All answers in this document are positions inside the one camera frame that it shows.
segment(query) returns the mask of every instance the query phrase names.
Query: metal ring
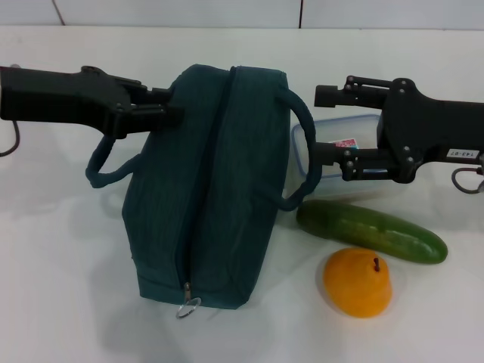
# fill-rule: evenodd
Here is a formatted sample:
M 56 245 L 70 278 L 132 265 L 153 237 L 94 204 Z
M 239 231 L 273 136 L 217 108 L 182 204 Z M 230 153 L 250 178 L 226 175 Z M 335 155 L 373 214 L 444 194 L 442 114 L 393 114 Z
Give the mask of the metal ring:
M 189 316 L 192 312 L 194 312 L 198 306 L 202 303 L 202 299 L 200 297 L 194 297 L 193 299 L 188 300 L 185 304 L 180 306 L 178 308 L 178 311 L 176 312 L 176 318 L 177 319 L 183 319 Z M 190 310 L 188 310 L 186 313 L 181 314 L 183 308 L 190 306 Z

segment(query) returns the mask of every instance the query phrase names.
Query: container lid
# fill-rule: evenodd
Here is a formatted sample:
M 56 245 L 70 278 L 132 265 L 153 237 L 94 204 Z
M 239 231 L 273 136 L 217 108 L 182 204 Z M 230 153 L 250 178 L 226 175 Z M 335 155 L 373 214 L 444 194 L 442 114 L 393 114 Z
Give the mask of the container lid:
M 360 115 L 341 117 L 337 119 L 322 119 L 315 121 L 316 141 L 333 142 L 337 146 L 372 149 L 377 147 L 377 126 L 380 115 Z M 306 177 L 309 157 L 303 128 L 300 124 L 293 127 L 291 141 L 296 155 L 299 173 Z M 323 178 L 341 176 L 339 164 L 323 166 Z

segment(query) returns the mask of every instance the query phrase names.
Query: white label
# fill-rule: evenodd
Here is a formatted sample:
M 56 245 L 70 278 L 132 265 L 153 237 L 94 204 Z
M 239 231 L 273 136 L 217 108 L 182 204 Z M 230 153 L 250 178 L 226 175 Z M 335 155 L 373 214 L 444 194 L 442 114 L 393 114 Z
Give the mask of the white label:
M 477 150 L 450 149 L 447 157 L 457 157 L 459 159 L 476 159 L 479 156 Z

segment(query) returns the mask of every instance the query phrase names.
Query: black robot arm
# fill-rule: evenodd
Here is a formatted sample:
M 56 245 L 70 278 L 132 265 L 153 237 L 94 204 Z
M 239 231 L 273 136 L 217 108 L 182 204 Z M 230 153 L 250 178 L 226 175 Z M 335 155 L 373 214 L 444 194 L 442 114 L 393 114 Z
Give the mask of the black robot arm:
M 354 76 L 342 90 L 316 87 L 315 106 L 354 105 L 381 109 L 376 149 L 316 143 L 315 162 L 339 163 L 343 179 L 392 179 L 410 183 L 417 168 L 440 161 L 482 165 L 484 104 L 437 101 L 422 95 L 410 79 L 393 82 Z M 372 169 L 385 172 L 370 172 Z M 482 169 L 475 169 L 482 175 Z
M 79 73 L 0 67 L 0 117 L 78 123 L 113 138 L 177 126 L 183 109 L 169 104 L 171 90 L 85 66 Z

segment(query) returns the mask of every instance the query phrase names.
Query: zipper pull ring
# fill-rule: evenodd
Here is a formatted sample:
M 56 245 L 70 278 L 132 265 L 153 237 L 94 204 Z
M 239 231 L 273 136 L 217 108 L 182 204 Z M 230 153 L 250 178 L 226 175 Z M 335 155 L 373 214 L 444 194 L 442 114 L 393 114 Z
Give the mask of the zipper pull ring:
M 178 311 L 176 312 L 177 319 L 186 318 L 202 303 L 202 299 L 200 297 L 194 297 L 193 299 L 191 298 L 191 285 L 189 282 L 185 282 L 183 289 L 185 291 L 185 303 L 178 308 Z

